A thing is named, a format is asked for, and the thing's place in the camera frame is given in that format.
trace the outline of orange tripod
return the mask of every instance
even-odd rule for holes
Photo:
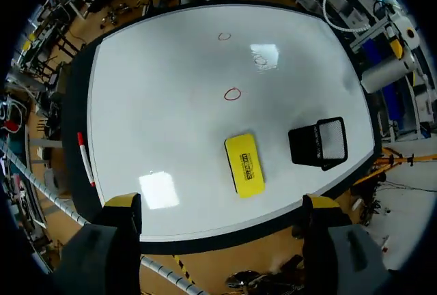
[[[375,163],[373,164],[373,167],[375,167],[376,170],[371,172],[369,175],[366,175],[365,177],[357,180],[354,185],[360,184],[361,182],[368,180],[375,175],[394,169],[402,163],[410,163],[410,165],[412,166],[415,162],[429,162],[431,160],[435,160],[437,162],[437,154],[417,157],[414,157],[414,155],[410,157],[403,157],[402,154],[396,152],[395,150],[392,150],[389,147],[382,148],[382,155],[383,156],[377,158]]]

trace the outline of yellow eraser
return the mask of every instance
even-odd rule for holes
[[[253,135],[248,133],[226,139],[225,147],[235,189],[240,197],[262,193],[265,188],[264,179]]]

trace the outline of floor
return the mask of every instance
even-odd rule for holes
[[[131,6],[135,6],[137,2],[137,0],[115,0],[115,3],[123,1]],[[292,0],[261,1],[294,5]],[[112,26],[105,27],[103,30],[100,29],[100,20],[106,13],[106,10],[104,10],[97,14],[90,14],[85,21],[76,18],[66,35],[67,39],[80,48],[83,42],[91,42],[93,39],[111,30],[113,28]],[[140,15],[141,8],[135,9],[129,14],[122,15],[119,18],[119,25],[136,17],[140,17]],[[69,56],[57,48],[52,52],[51,57],[54,57],[52,62],[53,67],[61,61],[68,62],[71,60]],[[42,136],[36,130],[39,119],[40,118],[34,113],[30,115],[28,126],[31,138]],[[35,147],[31,148],[31,158],[37,159]],[[52,166],[61,171],[65,169],[62,150],[53,150]],[[40,180],[44,179],[45,168],[43,165],[33,165],[32,169]],[[39,196],[42,209],[46,213],[49,236],[62,244],[67,243],[77,230],[79,230],[79,226],[63,212],[56,210],[53,204],[43,195],[39,194]],[[343,211],[350,214],[352,220],[357,222],[359,219],[359,210],[352,211],[351,207],[354,199],[351,198],[350,194],[346,192],[340,196],[337,201],[340,203]],[[292,238],[291,228],[287,228],[247,244],[220,251],[182,255],[181,259],[191,277],[201,289],[211,294],[222,294],[230,291],[230,289],[225,286],[225,279],[231,273],[241,270],[256,270],[258,272],[274,271],[282,263],[289,260],[295,254],[301,253],[301,251],[302,240]],[[180,271],[172,256],[151,255],[151,257],[153,260],[160,262],[176,272]],[[143,292],[156,295],[183,294],[176,286],[143,266],[140,270],[140,280]]]

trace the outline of yellow black caution tape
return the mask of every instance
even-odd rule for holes
[[[142,5],[143,5],[143,0],[137,0],[137,5],[135,6],[135,8],[139,8]]]
[[[195,285],[195,282],[191,279],[190,274],[185,269],[185,265],[182,263],[180,257],[178,255],[172,255],[172,256],[173,256],[173,259],[175,259],[175,261],[179,264],[180,270],[182,270],[182,272],[184,273],[184,275],[188,279],[188,281],[190,281],[193,285]]]

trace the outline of red circle drawing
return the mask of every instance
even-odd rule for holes
[[[232,92],[233,90],[236,90],[238,92],[238,95],[235,98],[228,98],[227,97],[228,93]],[[237,99],[239,99],[239,97],[241,97],[241,91],[238,88],[233,87],[233,88],[229,89],[227,92],[225,92],[225,95],[223,97],[225,100],[228,100],[231,102],[232,100],[237,100]]]
[[[219,35],[218,35],[218,39],[220,40],[220,41],[224,41],[224,40],[228,40],[228,39],[230,39],[231,38],[231,34],[230,33],[220,33]]]

